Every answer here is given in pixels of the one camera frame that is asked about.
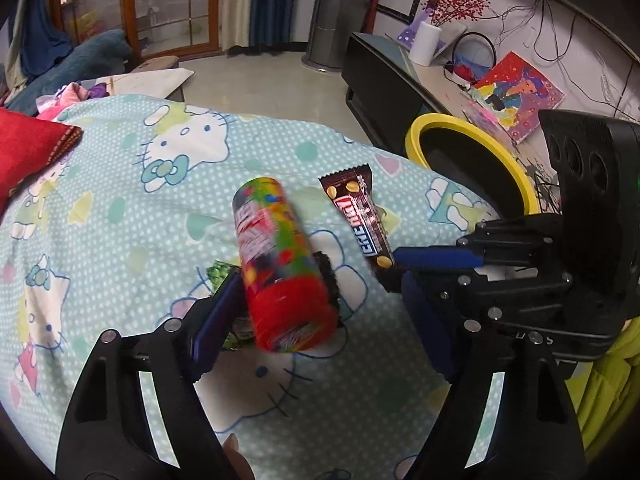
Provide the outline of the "person left hand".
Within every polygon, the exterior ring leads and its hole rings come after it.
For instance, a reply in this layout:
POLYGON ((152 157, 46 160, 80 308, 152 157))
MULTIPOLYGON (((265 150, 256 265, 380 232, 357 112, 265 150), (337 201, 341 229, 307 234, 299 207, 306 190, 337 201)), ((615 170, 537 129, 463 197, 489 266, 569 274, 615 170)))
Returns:
POLYGON ((252 467, 240 452, 239 439, 235 434, 228 435, 222 449, 240 480, 255 479, 252 467))

